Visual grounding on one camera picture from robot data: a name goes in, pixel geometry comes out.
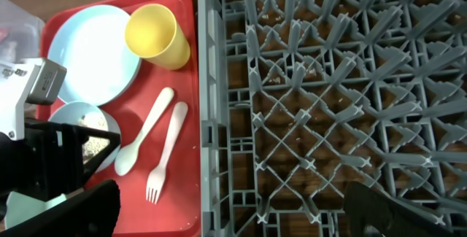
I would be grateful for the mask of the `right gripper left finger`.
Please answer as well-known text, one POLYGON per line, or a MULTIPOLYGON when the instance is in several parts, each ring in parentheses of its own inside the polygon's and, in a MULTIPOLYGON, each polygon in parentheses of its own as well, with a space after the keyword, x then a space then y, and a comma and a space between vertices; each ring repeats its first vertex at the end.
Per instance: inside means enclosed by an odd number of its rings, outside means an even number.
POLYGON ((19 225, 3 237, 111 236, 120 213, 120 189, 114 180, 74 195, 19 225))

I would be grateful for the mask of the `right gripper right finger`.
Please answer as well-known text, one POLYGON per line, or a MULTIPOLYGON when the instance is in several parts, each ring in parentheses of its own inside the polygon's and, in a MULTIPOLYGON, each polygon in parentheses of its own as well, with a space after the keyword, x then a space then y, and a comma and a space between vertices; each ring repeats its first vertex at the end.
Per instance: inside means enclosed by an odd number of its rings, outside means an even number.
POLYGON ((344 195, 344 213, 352 236, 365 236, 371 226, 387 237, 442 237, 453 233, 361 184, 350 182, 344 195))

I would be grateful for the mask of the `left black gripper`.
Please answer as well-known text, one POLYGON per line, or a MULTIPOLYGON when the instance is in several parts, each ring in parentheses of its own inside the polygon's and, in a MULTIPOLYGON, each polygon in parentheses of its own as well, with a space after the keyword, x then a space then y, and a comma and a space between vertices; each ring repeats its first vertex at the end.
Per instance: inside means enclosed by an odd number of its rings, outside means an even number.
POLYGON ((84 164, 80 146, 86 133, 74 125, 27 119, 24 139, 1 134, 1 217, 11 192, 49 201, 84 186, 120 137, 108 134, 115 141, 84 164))

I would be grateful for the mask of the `blue bowl with rice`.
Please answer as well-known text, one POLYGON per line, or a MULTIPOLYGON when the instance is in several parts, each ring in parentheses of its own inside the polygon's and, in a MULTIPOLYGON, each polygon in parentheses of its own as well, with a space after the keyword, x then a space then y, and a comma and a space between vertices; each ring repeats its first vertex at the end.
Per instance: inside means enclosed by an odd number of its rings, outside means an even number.
MULTIPOLYGON (((74 125, 87 131, 84 135, 84 142, 80 146, 84 164, 90 164, 92 159, 95 159, 115 141, 110 139, 108 134, 113 133, 121 136, 120 126, 114 117, 97 106, 83 101, 64 104, 55 110, 48 120, 52 123, 74 125)), ((103 171, 115 161, 120 147, 121 137, 119 137, 116 147, 110 150, 99 164, 96 172, 103 171)))

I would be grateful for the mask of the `mint green bowl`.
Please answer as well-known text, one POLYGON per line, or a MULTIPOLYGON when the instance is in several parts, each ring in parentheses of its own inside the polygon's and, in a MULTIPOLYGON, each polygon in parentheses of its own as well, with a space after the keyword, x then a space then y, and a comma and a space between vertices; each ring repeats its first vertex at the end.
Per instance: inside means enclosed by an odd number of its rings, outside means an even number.
POLYGON ((49 201, 41 201, 27 195, 11 192, 7 198, 7 213, 4 217, 5 228, 13 228, 32 217, 64 202, 66 196, 59 195, 49 201))

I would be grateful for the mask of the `light blue plate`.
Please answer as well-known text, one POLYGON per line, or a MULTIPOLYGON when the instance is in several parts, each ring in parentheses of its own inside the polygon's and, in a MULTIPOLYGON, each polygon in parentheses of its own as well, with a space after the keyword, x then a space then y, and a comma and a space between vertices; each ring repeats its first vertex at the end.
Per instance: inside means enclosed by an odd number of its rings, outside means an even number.
POLYGON ((125 42, 129 18, 123 9, 101 4, 73 14, 58 29, 47 58, 67 70, 58 93, 62 102, 101 106, 129 88, 142 63, 125 42))

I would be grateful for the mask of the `yellow plastic cup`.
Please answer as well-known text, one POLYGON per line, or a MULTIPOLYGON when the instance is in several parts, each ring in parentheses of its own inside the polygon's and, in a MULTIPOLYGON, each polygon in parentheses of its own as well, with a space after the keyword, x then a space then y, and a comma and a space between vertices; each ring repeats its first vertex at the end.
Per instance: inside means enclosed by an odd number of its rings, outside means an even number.
POLYGON ((136 9, 124 33, 136 56, 168 70, 181 69, 190 59, 190 45, 174 13, 162 4, 136 9))

